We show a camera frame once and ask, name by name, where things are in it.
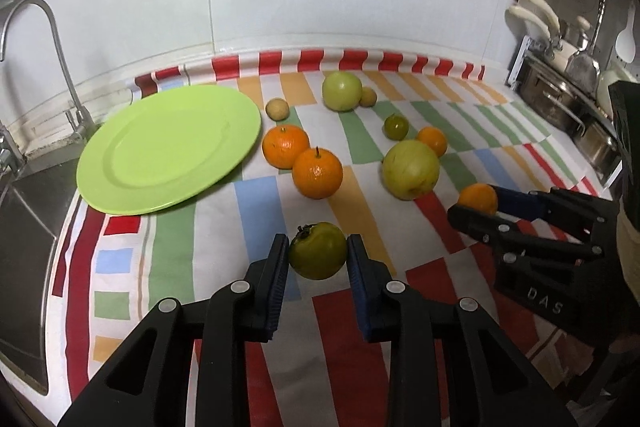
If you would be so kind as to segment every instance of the plate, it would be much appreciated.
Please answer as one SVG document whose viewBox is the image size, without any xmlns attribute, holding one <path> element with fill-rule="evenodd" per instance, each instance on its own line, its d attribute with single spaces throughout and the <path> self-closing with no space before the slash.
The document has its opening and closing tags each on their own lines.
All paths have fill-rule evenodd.
<svg viewBox="0 0 640 427">
<path fill-rule="evenodd" d="M 260 111 L 222 86 L 163 91 L 120 111 L 82 151 L 76 181 L 101 212 L 148 214 L 229 174 L 260 133 Z"/>
</svg>

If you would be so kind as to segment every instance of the white ladle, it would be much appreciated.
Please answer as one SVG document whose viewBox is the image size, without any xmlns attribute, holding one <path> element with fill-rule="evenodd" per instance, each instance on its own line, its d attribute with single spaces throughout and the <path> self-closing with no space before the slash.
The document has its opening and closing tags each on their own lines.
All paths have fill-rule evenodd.
<svg viewBox="0 0 640 427">
<path fill-rule="evenodd" d="M 616 53 L 623 62 L 629 64 L 636 58 L 636 41 L 634 40 L 634 18 L 636 17 L 636 3 L 631 1 L 626 18 L 626 28 L 616 39 Z"/>
</svg>

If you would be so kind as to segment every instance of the small orange fruit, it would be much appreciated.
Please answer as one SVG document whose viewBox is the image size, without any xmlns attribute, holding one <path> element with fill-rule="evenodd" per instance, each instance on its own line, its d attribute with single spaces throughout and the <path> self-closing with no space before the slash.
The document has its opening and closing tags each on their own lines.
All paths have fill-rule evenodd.
<svg viewBox="0 0 640 427">
<path fill-rule="evenodd" d="M 276 169 L 290 169 L 300 153 L 309 149 L 309 137 L 297 125 L 278 125 L 262 139 L 262 154 Z"/>
<path fill-rule="evenodd" d="M 431 147 L 438 158 L 447 152 L 447 147 L 449 146 L 447 137 L 437 127 L 423 127 L 415 139 Z"/>
<path fill-rule="evenodd" d="M 342 164 L 326 149 L 307 149 L 296 158 L 293 183 L 300 194 L 313 200 L 328 198 L 342 185 Z"/>
<path fill-rule="evenodd" d="M 461 190 L 458 204 L 493 216 L 498 211 L 498 194 L 491 185 L 474 183 Z"/>
</svg>

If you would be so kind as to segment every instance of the sink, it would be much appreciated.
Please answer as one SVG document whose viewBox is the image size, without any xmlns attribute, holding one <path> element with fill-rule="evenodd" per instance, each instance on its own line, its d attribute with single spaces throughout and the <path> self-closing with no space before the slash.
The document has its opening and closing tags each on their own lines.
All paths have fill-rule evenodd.
<svg viewBox="0 0 640 427">
<path fill-rule="evenodd" d="M 42 394 L 48 282 L 83 147 L 68 144 L 0 178 L 0 360 Z"/>
</svg>

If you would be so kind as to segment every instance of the chrome faucet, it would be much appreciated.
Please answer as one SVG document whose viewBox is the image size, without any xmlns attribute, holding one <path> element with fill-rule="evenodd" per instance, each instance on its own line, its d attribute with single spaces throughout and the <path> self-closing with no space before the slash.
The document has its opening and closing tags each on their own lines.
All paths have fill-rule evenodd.
<svg viewBox="0 0 640 427">
<path fill-rule="evenodd" d="M 56 47 L 56 53 L 58 54 L 60 67 L 62 68 L 62 73 L 65 77 L 66 87 L 68 87 L 69 93 L 71 93 L 71 99 L 74 102 L 74 106 L 76 106 L 77 123 L 74 121 L 71 110 L 65 111 L 66 118 L 77 136 L 81 139 L 89 140 L 95 133 L 95 123 L 87 108 L 82 105 L 82 102 L 80 102 L 78 92 L 74 87 L 74 83 L 71 81 L 71 75 L 69 74 L 69 69 L 66 66 L 65 55 L 62 52 L 62 45 L 60 44 L 60 35 L 58 33 L 58 26 L 56 25 L 56 18 L 53 15 L 51 7 L 44 0 L 22 0 L 9 12 L 8 17 L 4 22 L 2 35 L 0 36 L 0 62 L 4 61 L 6 32 L 9 28 L 9 24 L 14 18 L 15 13 L 27 4 L 40 6 L 49 19 L 49 25 L 51 26 L 51 33 L 53 35 L 53 44 Z M 25 163 L 26 159 L 20 153 L 13 137 L 9 133 L 8 129 L 0 122 L 0 171 L 4 170 L 4 168 L 8 166 L 17 174 L 17 172 L 24 167 Z"/>
</svg>

